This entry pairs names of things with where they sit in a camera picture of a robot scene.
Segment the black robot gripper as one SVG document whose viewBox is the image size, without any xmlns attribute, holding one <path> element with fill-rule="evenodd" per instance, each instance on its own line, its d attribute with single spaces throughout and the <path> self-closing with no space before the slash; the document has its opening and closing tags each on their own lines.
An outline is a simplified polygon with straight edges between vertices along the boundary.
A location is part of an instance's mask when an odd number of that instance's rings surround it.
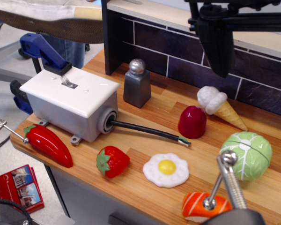
<svg viewBox="0 0 281 225">
<path fill-rule="evenodd" d="M 281 32 L 281 12 L 261 13 L 263 7 L 278 6 L 281 0 L 188 0 L 191 19 L 209 65 L 227 77 L 235 64 L 232 31 Z"/>
</svg>

